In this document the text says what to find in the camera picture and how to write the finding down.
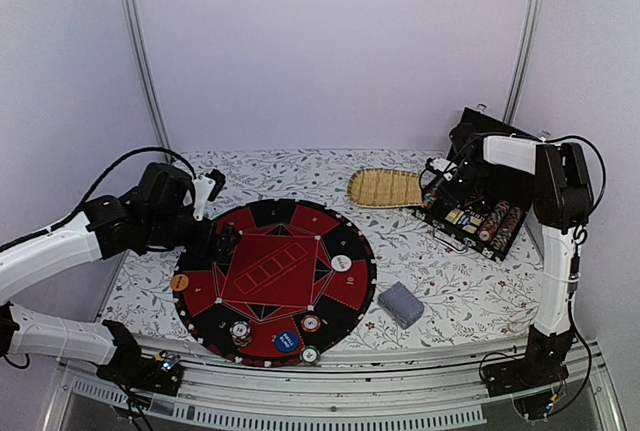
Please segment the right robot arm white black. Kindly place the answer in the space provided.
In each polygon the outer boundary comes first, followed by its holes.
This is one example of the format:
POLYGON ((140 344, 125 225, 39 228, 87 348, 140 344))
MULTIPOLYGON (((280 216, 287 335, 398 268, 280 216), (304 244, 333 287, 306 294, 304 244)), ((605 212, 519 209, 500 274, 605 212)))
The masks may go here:
POLYGON ((544 141, 531 136, 465 129, 462 143, 447 159, 430 158, 434 179, 422 188, 424 203, 455 206, 485 177, 489 166, 527 173, 533 178, 533 213, 543 236, 543 286, 520 359, 482 365, 480 379, 491 396, 534 389, 565 380, 566 355, 583 338, 574 319, 580 279, 580 248, 589 217, 600 200, 594 196, 585 140, 567 136, 544 141))

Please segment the blue small blind button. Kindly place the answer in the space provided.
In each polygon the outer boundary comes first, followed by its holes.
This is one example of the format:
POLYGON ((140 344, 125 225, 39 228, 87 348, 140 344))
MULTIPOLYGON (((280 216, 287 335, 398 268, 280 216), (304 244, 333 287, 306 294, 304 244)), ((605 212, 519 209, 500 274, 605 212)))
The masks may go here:
POLYGON ((300 339, 294 331, 285 330, 276 335, 274 344, 280 353, 289 354, 298 349, 300 339))

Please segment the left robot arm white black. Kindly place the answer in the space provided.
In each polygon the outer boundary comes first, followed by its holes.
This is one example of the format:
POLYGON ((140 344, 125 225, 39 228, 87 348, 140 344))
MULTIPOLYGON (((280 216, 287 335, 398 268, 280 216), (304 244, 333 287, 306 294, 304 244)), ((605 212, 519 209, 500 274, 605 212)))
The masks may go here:
POLYGON ((96 375, 125 391, 177 394, 184 369, 163 351, 143 355, 120 322, 79 322, 41 314, 13 303, 26 288, 79 265, 131 251, 183 248, 197 257, 218 258, 240 240, 230 225, 205 216, 226 182, 212 170, 191 176, 169 164, 149 164, 137 186, 121 197, 82 202, 68 219, 1 248, 1 357, 43 355, 96 366, 96 375))

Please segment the red white poker chip stack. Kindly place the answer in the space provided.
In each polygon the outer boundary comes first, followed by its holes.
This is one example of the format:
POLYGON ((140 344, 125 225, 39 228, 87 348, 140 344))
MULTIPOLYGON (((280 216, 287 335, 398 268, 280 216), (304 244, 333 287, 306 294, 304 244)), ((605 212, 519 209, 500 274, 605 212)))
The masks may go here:
POLYGON ((317 332, 321 327, 321 320, 313 314, 305 315, 301 319, 301 327, 307 333, 317 332))

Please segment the blue white poker chip stack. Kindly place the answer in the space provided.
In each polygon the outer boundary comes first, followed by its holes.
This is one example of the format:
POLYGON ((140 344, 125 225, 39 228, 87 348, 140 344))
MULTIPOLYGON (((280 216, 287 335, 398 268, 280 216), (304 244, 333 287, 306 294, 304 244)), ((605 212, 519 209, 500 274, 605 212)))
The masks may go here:
POLYGON ((237 348, 245 348, 252 342, 252 331, 249 321, 239 320, 234 322, 229 328, 229 333, 232 343, 237 348))

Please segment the white dealer button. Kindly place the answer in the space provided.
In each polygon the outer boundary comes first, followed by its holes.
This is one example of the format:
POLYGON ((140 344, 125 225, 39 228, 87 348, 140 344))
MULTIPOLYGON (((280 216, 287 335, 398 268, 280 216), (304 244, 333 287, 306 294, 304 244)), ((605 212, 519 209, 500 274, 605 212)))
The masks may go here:
POLYGON ((348 272, 353 266, 352 259, 344 254, 336 255, 331 259, 331 267, 335 272, 348 272))

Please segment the round red black poker mat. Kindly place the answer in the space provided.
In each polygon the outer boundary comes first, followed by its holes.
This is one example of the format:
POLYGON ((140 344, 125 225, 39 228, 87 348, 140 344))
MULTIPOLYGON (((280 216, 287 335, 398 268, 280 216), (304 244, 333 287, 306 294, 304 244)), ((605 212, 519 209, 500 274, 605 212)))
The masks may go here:
POLYGON ((189 286, 172 291, 184 327, 208 351, 245 366, 293 366, 301 363, 305 346, 321 356, 363 320, 377 269, 366 237, 347 218, 314 202, 273 199, 232 209, 216 222, 233 225, 242 234, 239 244, 221 259, 182 252, 174 275, 188 275, 189 286), (331 267, 340 254, 353 261, 348 272, 331 267), (309 314, 321 320, 317 332, 301 327, 309 314), (239 320, 249 321, 252 331, 251 344, 242 349, 229 333, 239 320), (300 339, 293 353, 275 347, 285 330, 300 339))

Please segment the green poker chip stack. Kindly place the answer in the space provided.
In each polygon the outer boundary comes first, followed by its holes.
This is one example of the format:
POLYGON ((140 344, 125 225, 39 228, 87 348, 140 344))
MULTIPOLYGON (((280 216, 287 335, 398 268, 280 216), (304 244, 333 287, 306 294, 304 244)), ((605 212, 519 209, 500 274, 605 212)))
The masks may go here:
POLYGON ((300 360, 306 365, 315 365, 320 359, 320 351, 315 346, 305 346, 300 352, 300 360))

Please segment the orange big blind button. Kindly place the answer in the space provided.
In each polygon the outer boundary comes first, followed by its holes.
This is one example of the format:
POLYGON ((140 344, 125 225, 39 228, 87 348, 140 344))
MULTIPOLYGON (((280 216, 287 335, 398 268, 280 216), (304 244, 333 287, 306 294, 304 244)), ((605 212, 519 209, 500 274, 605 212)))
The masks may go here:
POLYGON ((171 290, 174 292, 182 292, 189 286, 189 276, 183 273, 176 274, 170 281, 171 290))

